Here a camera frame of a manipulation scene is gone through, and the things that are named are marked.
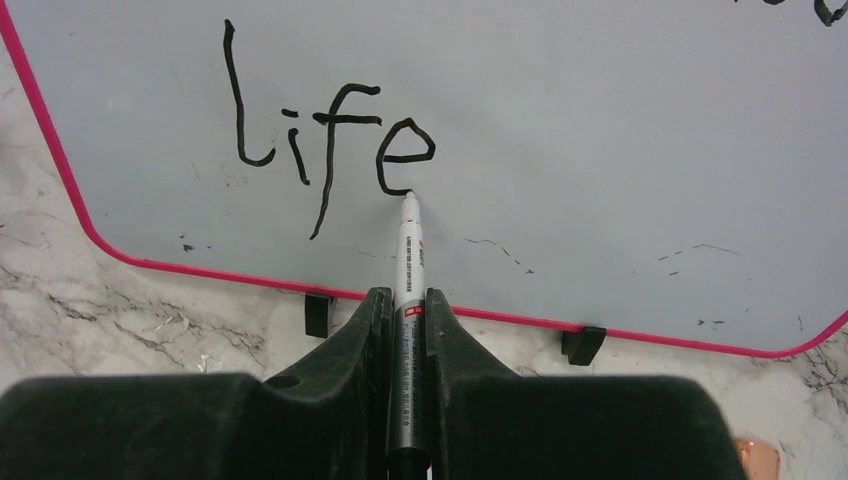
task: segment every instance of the pink whiteboard frame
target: pink whiteboard frame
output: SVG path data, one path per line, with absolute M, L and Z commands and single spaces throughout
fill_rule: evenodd
M 65 156 L 65 152 L 62 149 L 62 142 L 59 140 L 59 135 L 56 133 L 56 128 L 53 126 L 53 122 L 50 119 L 50 113 L 47 110 L 47 105 L 44 102 L 44 98 L 41 96 L 38 84 L 35 81 L 35 75 L 33 74 L 32 69 L 30 68 L 29 61 L 27 60 L 26 53 L 24 52 L 24 48 L 21 45 L 21 41 L 18 38 L 18 33 L 15 29 L 15 26 L 12 23 L 12 17 L 9 14 L 8 8 L 6 7 L 5 0 L 0 0 L 0 36 L 3 37 L 3 40 L 6 43 L 6 48 L 9 51 L 9 56 L 12 58 L 12 63 L 15 66 L 15 70 L 17 70 L 18 76 L 21 79 L 21 84 L 23 85 L 24 92 L 26 93 L 26 96 L 29 99 L 30 106 L 32 107 L 33 112 L 35 113 L 35 118 L 38 122 L 38 126 L 41 128 L 41 132 L 44 135 L 44 140 L 47 142 L 47 148 L 50 150 L 50 153 L 53 155 L 53 160 L 56 162 L 56 168 L 58 168 L 59 170 L 59 176 L 62 178 L 62 182 L 65 184 L 65 188 L 68 191 L 68 196 L 71 199 L 71 204 L 73 205 L 74 211 L 77 214 L 77 218 L 79 219 L 80 225 L 82 226 L 83 231 L 91 239 L 91 241 L 94 242 L 95 245 L 100 247 L 101 250 L 122 262 L 134 265 L 136 267 L 150 268 L 153 270 L 163 270 L 166 272 L 181 273 L 187 275 L 197 275 L 201 277 L 216 278 L 220 280 L 229 280 L 234 282 L 250 283 L 253 285 L 261 285 L 265 287 L 284 288 L 287 290 L 294 290 L 298 292 L 326 294 L 350 300 L 362 300 L 365 297 L 365 294 L 362 292 L 354 292 L 350 290 L 341 290 L 336 288 L 326 288 L 318 285 L 287 282 L 273 278 L 256 277 L 241 273 L 224 272 L 207 268 L 189 267 L 186 265 L 158 262 L 156 260 L 149 260 L 145 258 L 136 258 L 127 255 L 106 243 L 106 240 L 104 240 L 103 237 L 101 237 L 100 234 L 97 232 L 97 229 L 94 228 L 94 224 L 91 221 L 91 216 L 88 214 L 88 210 L 86 210 L 85 202 L 82 199 L 82 194 L 80 193 L 79 187 L 77 186 L 76 180 L 74 179 L 74 175 L 71 172 L 71 166 L 68 163 L 68 158 Z M 486 310 L 478 310 L 473 308 L 456 307 L 453 310 L 457 315 L 495 320 L 498 322 L 514 323 L 518 325 L 527 325 L 532 327 L 549 328 L 553 330 L 575 332 L 579 331 L 582 328 L 581 325 L 565 323 L 557 320 L 524 317 L 520 315 L 510 315 L 505 313 L 490 312 Z M 832 324 L 830 324 L 812 340 L 797 347 L 778 351 L 733 347 L 729 345 L 720 345 L 717 343 L 701 342 L 697 340 L 686 340 L 680 338 L 666 337 L 662 335 L 638 333 L 619 329 L 607 329 L 607 335 L 614 338 L 637 340 L 640 342 L 658 343 L 661 345 L 673 345 L 684 348 L 707 350 L 719 353 L 729 353 L 734 355 L 747 355 L 760 358 L 780 358 L 790 355 L 797 355 L 806 350 L 816 347 L 817 345 L 824 342 L 828 337 L 836 333 L 836 331 L 842 328 L 842 326 L 845 325 L 846 322 L 848 322 L 848 311 L 843 313 L 839 318 L 837 318 Z

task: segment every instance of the whiteboard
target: whiteboard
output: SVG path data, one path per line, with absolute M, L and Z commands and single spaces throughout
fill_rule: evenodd
M 809 2 L 606 3 L 7 0 L 3 34 L 121 258 L 355 296 L 391 282 L 386 191 L 412 188 L 461 313 L 823 340 L 848 318 L 848 30 Z

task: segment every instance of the handwritten word life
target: handwritten word life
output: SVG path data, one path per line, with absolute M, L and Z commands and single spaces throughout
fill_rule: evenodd
M 235 27 L 233 27 L 232 22 L 229 20 L 224 20 L 224 60 L 227 62 L 227 71 L 230 74 L 230 85 L 233 88 L 233 98 L 236 101 L 236 147 L 238 149 L 238 156 L 242 162 L 253 166 L 253 167 L 264 167 L 271 163 L 274 160 L 274 156 L 277 154 L 276 148 L 271 148 L 267 155 L 258 160 L 253 160 L 248 158 L 247 154 L 244 150 L 244 102 L 241 98 L 241 89 L 239 88 L 238 83 L 238 75 L 236 75 L 236 66 L 235 61 L 233 60 L 233 36 L 236 32 Z M 341 123 L 357 123 L 362 125 L 383 125 L 383 120 L 377 116 L 370 115 L 340 115 L 339 108 L 342 106 L 342 102 L 344 102 L 345 97 L 349 93 L 363 93 L 365 95 L 378 95 L 380 93 L 380 87 L 378 86 L 367 86 L 360 85 L 357 83 L 348 83 L 344 85 L 339 92 L 336 94 L 333 102 L 330 104 L 330 109 L 327 113 L 316 112 L 312 114 L 312 119 L 318 122 L 321 125 L 327 127 L 327 175 L 324 178 L 324 191 L 321 198 L 321 211 L 318 214 L 318 220 L 315 222 L 315 229 L 312 231 L 312 235 L 309 237 L 310 240 L 314 239 L 318 236 L 318 232 L 321 230 L 321 224 L 324 223 L 324 216 L 327 213 L 327 206 L 330 201 L 330 189 L 333 188 L 333 155 L 335 152 L 335 142 L 336 142 L 336 125 Z M 298 118 L 300 115 L 296 110 L 288 110 L 282 109 L 281 113 L 283 116 L 288 118 Z M 392 140 L 394 140 L 397 134 L 408 128 L 412 130 L 413 133 L 418 135 L 424 143 L 427 145 L 427 151 L 425 153 L 419 153 L 414 155 L 386 155 L 386 151 L 391 145 Z M 306 176 L 306 167 L 303 164 L 303 157 L 300 154 L 300 149 L 297 146 L 297 133 L 298 130 L 296 128 L 291 128 L 288 131 L 288 139 L 289 139 L 289 147 L 291 148 L 292 154 L 294 155 L 294 161 L 297 164 L 297 172 L 300 176 L 300 181 L 306 186 L 310 185 L 309 179 Z M 383 171 L 384 163 L 413 163 L 413 162 L 424 162 L 427 160 L 432 160 L 433 155 L 436 153 L 436 144 L 433 142 L 433 139 L 430 136 L 418 127 L 415 124 L 415 121 L 412 118 L 405 118 L 394 125 L 389 131 L 386 133 L 386 136 L 383 138 L 382 143 L 380 143 L 380 147 L 377 149 L 377 158 L 376 158 L 376 167 L 377 167 L 377 181 L 380 183 L 380 188 L 387 195 L 395 195 L 395 196 L 404 196 L 407 192 L 410 191 L 408 188 L 404 189 L 393 189 L 389 188 L 386 185 L 386 176 Z

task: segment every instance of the white marble countertop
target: white marble countertop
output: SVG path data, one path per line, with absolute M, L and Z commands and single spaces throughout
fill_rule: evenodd
M 320 343 L 303 334 L 300 294 L 145 271 L 95 247 L 5 51 L 0 64 L 0 390 L 47 374 L 246 371 L 264 379 Z M 339 305 L 336 328 L 354 308 Z M 462 322 L 523 375 L 693 378 L 734 434 L 778 447 L 782 479 L 848 478 L 848 330 L 781 360 L 608 339 L 591 367 L 573 367 L 556 332 Z

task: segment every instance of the black plastic clip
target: black plastic clip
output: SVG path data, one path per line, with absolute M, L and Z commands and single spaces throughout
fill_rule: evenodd
M 562 332 L 562 354 L 570 365 L 588 366 L 601 349 L 607 329 L 583 327 L 579 332 Z
M 303 302 L 306 334 L 310 337 L 329 337 L 335 309 L 336 297 L 307 293 Z

